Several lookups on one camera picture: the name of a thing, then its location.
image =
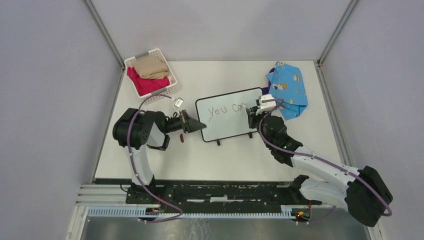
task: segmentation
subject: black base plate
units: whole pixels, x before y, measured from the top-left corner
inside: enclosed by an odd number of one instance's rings
[[[96,179],[95,184],[129,184],[130,179]],[[309,200],[299,197],[290,181],[192,181],[154,180],[149,190],[163,200],[181,208],[188,214],[216,213],[281,213],[281,205],[308,205]],[[216,198],[242,200],[216,201]],[[158,204],[141,186],[128,188],[127,204]],[[322,204],[312,201],[313,205]],[[166,213],[178,213],[172,207],[160,205]]]

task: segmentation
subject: blue printed fabric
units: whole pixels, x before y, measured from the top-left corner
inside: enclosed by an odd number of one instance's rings
[[[266,77],[271,83],[269,93],[276,99],[284,99],[280,107],[283,118],[290,120],[299,117],[308,106],[301,70],[277,61],[275,71]]]

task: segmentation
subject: whiteboard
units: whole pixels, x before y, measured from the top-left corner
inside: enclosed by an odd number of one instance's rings
[[[211,142],[256,132],[249,128],[246,108],[256,106],[262,95],[260,87],[222,95],[201,98],[196,101],[197,116],[206,124],[201,130],[203,141]]]

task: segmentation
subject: metal frame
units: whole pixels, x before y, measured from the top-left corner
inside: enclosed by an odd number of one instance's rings
[[[322,66],[319,65],[318,62],[316,62],[315,69],[316,74],[318,75],[319,85],[321,86],[322,95],[324,97],[325,106],[328,112],[328,118],[330,119],[330,124],[332,127],[340,159],[344,164],[354,166],[352,155],[350,154],[348,146],[346,144],[345,135],[343,134],[336,109],[334,108],[333,101],[330,96],[330,91],[327,86],[326,79],[323,75]]]
[[[346,22],[348,21],[349,17],[351,16],[352,12],[354,11],[354,9],[357,6],[359,1],[360,0],[350,0],[349,4],[347,5],[346,10],[344,11],[343,15],[341,16],[340,21],[338,22],[333,33],[331,34],[330,39],[328,40],[327,44],[325,45],[325,48],[322,51],[321,56],[319,56],[319,59],[318,59],[319,65],[323,64],[323,62],[326,60],[326,57],[329,54],[330,49],[333,47],[334,42],[339,37],[340,32],[342,31],[343,27],[345,26]]]
[[[106,29],[106,26],[103,23],[103,20],[100,17],[99,13],[97,12],[97,9],[94,6],[92,0],[82,0],[82,1],[84,2],[85,7],[87,8],[88,12],[90,13],[91,17],[94,20],[94,23],[96,24],[98,30],[100,31],[101,35],[103,36],[104,40],[106,41],[107,45],[109,46],[110,50],[112,51],[112,54],[113,54],[116,62],[119,64],[119,66],[123,70],[125,68],[124,60],[122,59],[114,41],[112,40],[111,35],[109,34],[108,30]]]
[[[111,106],[111,109],[110,109],[109,119],[107,123],[107,126],[109,126],[111,122],[112,112],[115,108],[115,104],[118,98],[118,93],[121,88],[125,65],[121,55],[118,52],[118,49],[116,48],[115,43],[113,42],[111,36],[109,35],[109,32],[107,31],[102,19],[100,18],[99,13],[97,12],[92,0],[83,0],[83,2],[85,6],[87,7],[89,13],[91,14],[100,33],[103,35],[105,41],[107,42],[110,50],[112,51],[114,58],[116,59],[119,66],[121,67],[121,74],[119,77],[120,79],[119,79],[119,83],[118,83],[115,97],[113,100],[113,105]],[[330,124],[333,129],[333,133],[335,136],[340,158],[345,164],[351,165],[351,166],[353,166],[354,163],[353,163],[351,154],[349,152],[349,148],[347,146],[342,128],[340,126],[339,118],[337,116],[337,111],[334,108],[330,91],[328,89],[326,80],[323,75],[322,64],[325,61],[326,57],[328,56],[331,48],[333,47],[335,41],[337,40],[340,32],[343,30],[344,26],[346,25],[346,22],[348,21],[349,17],[351,16],[358,2],[359,0],[350,1],[345,12],[343,13],[343,16],[341,17],[339,23],[337,24],[337,27],[335,28],[330,39],[328,40],[328,43],[326,44],[322,54],[320,55],[319,59],[315,62],[316,73],[317,73],[318,80],[321,86],[322,94],[324,96],[324,102],[328,111]],[[92,183],[95,179],[95,173],[97,170],[97,166],[99,164],[100,153],[103,149],[105,139],[106,139],[106,133],[102,140],[101,148],[99,149],[99,152],[97,154],[97,163],[92,173]],[[119,209],[123,210],[126,208],[141,209],[141,208],[155,208],[159,206],[157,204],[126,204],[125,203],[126,195],[127,194],[121,190],[119,185],[91,185],[91,184],[82,185],[76,200],[72,219],[69,224],[66,240],[79,240],[81,238],[85,223],[90,221],[89,219],[87,219],[90,207],[94,207],[93,209],[95,208],[100,209],[104,207],[105,209],[110,209],[110,210],[114,208],[117,210]],[[282,207],[282,210],[283,210],[283,207],[294,208],[294,206],[281,206],[281,207]],[[371,240],[383,240],[383,236],[380,231],[379,224],[377,224],[373,228],[369,227],[368,231],[369,231]]]
[[[152,218],[152,214],[148,214],[146,206],[90,206],[88,208],[87,217],[110,217],[110,218]],[[160,213],[159,218],[169,218],[176,216],[178,213]],[[292,208],[281,206],[281,213],[184,213],[181,219],[295,219],[292,216]]]

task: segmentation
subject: folded towel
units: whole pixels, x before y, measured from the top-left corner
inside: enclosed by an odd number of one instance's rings
[[[269,93],[276,99],[284,99],[281,114],[285,120],[299,117],[308,106],[301,70],[277,61],[274,72],[266,77],[271,84]]]
[[[151,55],[135,61],[132,66],[140,78],[143,79],[163,79],[168,76],[170,70],[165,60]]]
[[[156,90],[164,88],[170,84],[170,80],[163,79],[145,79],[141,78],[133,67],[128,67],[126,74],[132,80],[140,96],[153,93]]]

